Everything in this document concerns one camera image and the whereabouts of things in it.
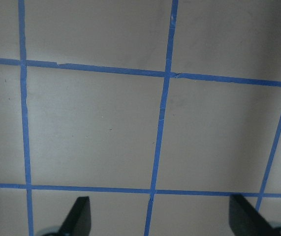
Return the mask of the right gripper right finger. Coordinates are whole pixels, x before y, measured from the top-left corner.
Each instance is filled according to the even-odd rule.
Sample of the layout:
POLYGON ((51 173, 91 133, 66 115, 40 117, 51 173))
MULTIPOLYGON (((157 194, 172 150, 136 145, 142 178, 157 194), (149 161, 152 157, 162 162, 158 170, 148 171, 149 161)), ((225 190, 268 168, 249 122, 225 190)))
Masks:
POLYGON ((235 236, 281 236, 241 194, 229 197, 229 226, 235 236))

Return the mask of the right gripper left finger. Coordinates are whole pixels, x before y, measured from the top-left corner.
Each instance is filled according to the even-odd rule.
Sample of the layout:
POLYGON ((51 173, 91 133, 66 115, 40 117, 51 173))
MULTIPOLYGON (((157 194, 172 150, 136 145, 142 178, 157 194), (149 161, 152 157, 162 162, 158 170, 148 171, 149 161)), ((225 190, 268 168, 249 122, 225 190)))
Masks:
POLYGON ((59 228, 60 236, 89 236, 92 227, 89 197, 78 197, 59 228))

